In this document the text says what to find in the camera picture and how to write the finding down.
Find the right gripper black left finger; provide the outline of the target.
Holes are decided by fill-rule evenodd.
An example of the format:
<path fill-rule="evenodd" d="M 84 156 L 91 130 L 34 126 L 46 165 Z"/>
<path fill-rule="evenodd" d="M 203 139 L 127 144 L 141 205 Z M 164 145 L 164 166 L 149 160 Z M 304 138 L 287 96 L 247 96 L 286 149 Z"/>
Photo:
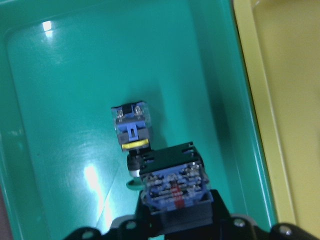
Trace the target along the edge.
<path fill-rule="evenodd" d="M 136 208 L 134 212 L 134 222 L 140 229 L 143 230 L 152 230 L 153 228 L 153 219 L 150 208 L 144 202 L 145 194 L 142 190 L 138 192 L 138 198 L 136 203 Z"/>

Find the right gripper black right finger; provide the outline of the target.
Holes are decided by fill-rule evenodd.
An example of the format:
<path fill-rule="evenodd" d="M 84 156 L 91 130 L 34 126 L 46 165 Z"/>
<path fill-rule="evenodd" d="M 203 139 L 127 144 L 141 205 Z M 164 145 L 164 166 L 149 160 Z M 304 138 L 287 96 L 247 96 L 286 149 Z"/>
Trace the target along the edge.
<path fill-rule="evenodd" d="M 210 190 L 213 201 L 211 202 L 213 225 L 219 225 L 229 220 L 232 216 L 225 205 L 220 193 L 216 189 Z"/>

